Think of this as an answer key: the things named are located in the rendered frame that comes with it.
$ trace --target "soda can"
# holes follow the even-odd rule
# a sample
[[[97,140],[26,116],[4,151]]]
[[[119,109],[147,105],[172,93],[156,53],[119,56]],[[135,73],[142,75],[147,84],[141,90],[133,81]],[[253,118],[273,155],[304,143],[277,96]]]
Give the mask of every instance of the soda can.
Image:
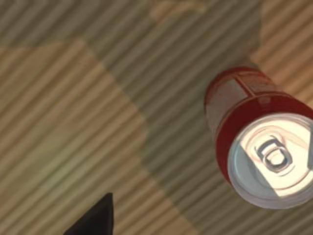
[[[313,110],[258,69],[230,68],[208,86],[204,110],[219,168],[236,192],[267,209],[313,197]]]

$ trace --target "can tab opening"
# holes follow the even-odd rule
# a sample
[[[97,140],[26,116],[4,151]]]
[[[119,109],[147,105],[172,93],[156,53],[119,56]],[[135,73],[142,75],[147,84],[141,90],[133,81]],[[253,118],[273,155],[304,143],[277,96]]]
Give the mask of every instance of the can tab opening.
[[[286,147],[276,138],[266,141],[256,153],[263,164],[272,172],[278,173],[292,164],[292,157]]]

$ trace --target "ridged surface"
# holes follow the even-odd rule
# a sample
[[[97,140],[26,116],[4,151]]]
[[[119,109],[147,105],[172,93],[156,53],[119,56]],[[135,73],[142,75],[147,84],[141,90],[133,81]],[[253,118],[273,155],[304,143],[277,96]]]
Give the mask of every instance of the ridged surface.
[[[116,235],[310,235],[313,202],[225,182],[204,90],[248,57],[313,107],[310,0],[0,1],[0,234],[58,235],[107,192]]]

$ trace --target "sunlight on can lid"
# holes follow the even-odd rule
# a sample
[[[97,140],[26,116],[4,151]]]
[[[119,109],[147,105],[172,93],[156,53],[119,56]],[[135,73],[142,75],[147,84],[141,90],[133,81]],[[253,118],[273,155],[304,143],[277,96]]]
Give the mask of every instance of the sunlight on can lid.
[[[235,190],[263,208],[287,209],[313,197],[313,121],[281,113],[260,118],[236,137],[228,155]]]

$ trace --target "dark object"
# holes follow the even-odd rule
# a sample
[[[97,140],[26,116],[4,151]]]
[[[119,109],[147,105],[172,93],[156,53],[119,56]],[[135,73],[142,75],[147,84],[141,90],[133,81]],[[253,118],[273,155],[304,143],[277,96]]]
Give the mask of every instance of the dark object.
[[[113,194],[106,194],[64,235],[113,235]]]

